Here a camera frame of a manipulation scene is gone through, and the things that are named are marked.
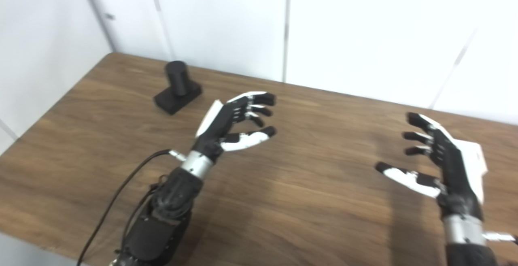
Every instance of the black cylinder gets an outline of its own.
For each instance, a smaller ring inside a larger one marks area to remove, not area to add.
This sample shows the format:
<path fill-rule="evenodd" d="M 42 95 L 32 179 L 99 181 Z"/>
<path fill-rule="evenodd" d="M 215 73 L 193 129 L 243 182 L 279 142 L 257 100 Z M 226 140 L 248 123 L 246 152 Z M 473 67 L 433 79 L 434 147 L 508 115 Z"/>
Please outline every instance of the black cylinder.
<path fill-rule="evenodd" d="M 172 92 L 176 96 L 185 96 L 191 92 L 189 74 L 187 73 L 187 65 L 182 61 L 170 62 L 165 66 L 165 72 Z"/>

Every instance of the black cable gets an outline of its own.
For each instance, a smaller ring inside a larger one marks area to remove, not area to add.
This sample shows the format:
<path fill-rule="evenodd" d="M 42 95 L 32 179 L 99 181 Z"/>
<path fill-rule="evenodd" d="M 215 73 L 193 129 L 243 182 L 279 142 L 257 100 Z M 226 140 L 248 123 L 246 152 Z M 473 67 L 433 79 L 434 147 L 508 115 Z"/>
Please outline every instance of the black cable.
<path fill-rule="evenodd" d="M 140 169 L 142 169 L 142 167 L 144 167 L 144 165 L 146 165 L 149 161 L 151 161 L 152 159 L 154 159 L 155 157 L 158 157 L 159 155 L 168 155 L 169 154 L 169 151 L 170 149 L 168 150 L 161 150 L 161 151 L 158 151 L 156 153 L 154 153 L 153 155 L 150 155 L 148 158 L 146 158 L 144 161 L 142 161 L 142 163 L 140 163 L 140 165 L 137 166 L 137 168 L 135 168 L 135 170 L 133 170 L 133 172 L 131 172 L 131 174 L 126 178 L 126 180 L 124 180 L 124 182 L 122 182 L 122 184 L 120 185 L 120 187 L 117 189 L 117 191 L 115 192 L 115 194 L 113 195 L 113 197 L 111 198 L 110 200 L 110 203 L 108 204 L 108 206 L 106 207 L 106 210 L 104 211 L 104 213 L 102 214 L 102 217 L 100 218 L 99 222 L 98 222 L 98 225 L 96 226 L 96 229 L 94 229 L 94 232 L 92 233 L 92 235 L 90 236 L 90 238 L 88 238 L 88 241 L 87 243 L 85 244 L 85 247 L 83 248 L 83 251 L 81 251 L 81 255 L 79 255 L 79 259 L 77 259 L 77 264 L 76 266 L 81 266 L 81 263 L 83 262 L 83 258 L 85 258 L 85 253 L 87 252 L 88 250 L 88 247 L 90 247 L 90 244 L 92 243 L 92 241 L 94 240 L 94 238 L 96 237 L 96 234 L 98 233 L 100 227 L 102 226 L 102 223 L 104 222 L 106 216 L 108 215 L 110 209 L 111 209 L 111 206 L 113 205 L 113 203 L 115 202 L 115 200 L 117 199 L 117 197 L 119 196 L 120 192 L 122 191 L 122 189 L 124 189 L 124 187 L 131 181 L 131 179 L 140 171 Z"/>

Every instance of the black base block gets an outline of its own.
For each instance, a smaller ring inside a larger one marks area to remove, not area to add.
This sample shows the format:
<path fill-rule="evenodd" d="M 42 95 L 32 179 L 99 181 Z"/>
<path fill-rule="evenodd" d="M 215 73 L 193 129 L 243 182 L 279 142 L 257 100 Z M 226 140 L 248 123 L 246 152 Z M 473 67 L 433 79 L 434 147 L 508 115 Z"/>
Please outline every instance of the black base block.
<path fill-rule="evenodd" d="M 172 87 L 168 87 L 157 94 L 157 96 L 154 96 L 155 104 L 170 115 L 175 114 L 194 100 L 194 98 L 202 94 L 202 86 L 200 84 L 189 81 L 189 85 L 190 92 L 184 96 L 176 96 L 172 91 Z"/>

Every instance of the wall seam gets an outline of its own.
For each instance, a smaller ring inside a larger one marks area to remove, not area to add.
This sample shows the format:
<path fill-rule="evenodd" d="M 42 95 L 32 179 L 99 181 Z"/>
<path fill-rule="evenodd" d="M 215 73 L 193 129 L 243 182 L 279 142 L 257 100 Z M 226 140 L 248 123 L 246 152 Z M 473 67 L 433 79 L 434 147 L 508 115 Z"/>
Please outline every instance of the wall seam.
<path fill-rule="evenodd" d="M 96 0 L 87 0 L 90 7 L 92 8 L 92 11 L 94 12 L 94 15 L 96 16 L 96 19 L 99 23 L 99 26 L 102 30 L 102 33 L 104 34 L 104 37 L 106 41 L 108 42 L 108 45 L 110 46 L 110 49 L 112 52 L 117 51 L 115 48 L 115 44 L 113 42 L 113 39 L 111 38 L 110 32 L 108 31 L 108 28 L 106 27 L 105 22 L 102 20 L 100 9 L 97 7 Z"/>
<path fill-rule="evenodd" d="M 439 90 L 437 91 L 437 94 L 435 94 L 435 97 L 431 101 L 428 109 L 434 109 L 435 108 L 435 105 L 437 104 L 437 101 L 441 97 L 442 92 L 444 92 L 444 89 L 446 88 L 446 85 L 448 84 L 448 82 L 450 81 L 451 77 L 453 76 L 453 73 L 455 72 L 455 70 L 457 70 L 457 67 L 461 63 L 462 59 L 464 59 L 464 55 L 466 55 L 466 52 L 468 52 L 468 48 L 471 45 L 471 42 L 473 41 L 473 38 L 477 34 L 478 30 L 479 30 L 479 26 L 477 25 L 473 29 L 473 31 L 471 32 L 471 34 L 468 37 L 468 40 L 466 41 L 466 43 L 464 43 L 464 46 L 462 46 L 462 48 L 461 48 L 461 50 L 459 52 L 459 55 L 457 55 L 457 58 L 453 62 L 453 66 L 452 66 L 450 72 L 446 76 L 446 79 L 444 79 L 444 82 L 442 83 L 441 87 L 439 87 Z"/>
<path fill-rule="evenodd" d="M 287 81 L 287 63 L 288 63 L 288 44 L 290 37 L 290 11 L 291 0 L 286 0 L 286 10 L 284 14 L 284 50 L 282 57 L 282 82 Z"/>
<path fill-rule="evenodd" d="M 165 18 L 163 17 L 163 12 L 161 11 L 160 0 L 154 0 L 154 2 L 155 2 L 155 5 L 158 5 L 157 8 L 155 8 L 155 11 L 157 12 L 157 15 L 159 16 L 162 32 L 163 32 L 163 35 L 165 36 L 165 41 L 167 43 L 167 49 L 169 50 L 169 53 L 171 56 L 169 58 L 169 60 L 178 60 L 178 58 L 174 55 L 170 32 L 167 28 L 167 24 L 165 23 Z"/>
<path fill-rule="evenodd" d="M 5 122 L 0 119 L 0 128 L 3 129 L 13 140 L 17 140 L 18 136 Z"/>

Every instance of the robotic forearm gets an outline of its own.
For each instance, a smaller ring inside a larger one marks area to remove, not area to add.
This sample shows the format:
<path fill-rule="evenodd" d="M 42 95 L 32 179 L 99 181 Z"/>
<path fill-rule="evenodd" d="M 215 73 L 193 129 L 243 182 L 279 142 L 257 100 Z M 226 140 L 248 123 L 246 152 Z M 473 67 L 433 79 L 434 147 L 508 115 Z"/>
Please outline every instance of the robotic forearm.
<path fill-rule="evenodd" d="M 275 135 L 272 126 L 248 133 L 229 133 L 233 124 L 246 119 L 264 126 L 255 112 L 266 116 L 272 112 L 260 104 L 273 106 L 275 96 L 247 92 L 226 104 L 219 100 L 213 103 L 183 164 L 151 189 L 151 197 L 124 238 L 112 266 L 163 266 L 172 259 L 189 225 L 194 199 L 218 157 L 224 151 L 245 149 Z"/>
<path fill-rule="evenodd" d="M 420 172 L 380 162 L 376 170 L 406 187 L 437 199 L 446 236 L 448 266 L 496 266 L 486 240 L 508 240 L 505 233 L 484 232 L 482 176 L 487 172 L 482 148 L 477 143 L 454 139 L 439 123 L 417 113 L 407 121 L 425 134 L 405 132 L 403 138 L 424 146 L 407 148 L 407 155 L 428 156 L 442 173 L 442 180 Z"/>

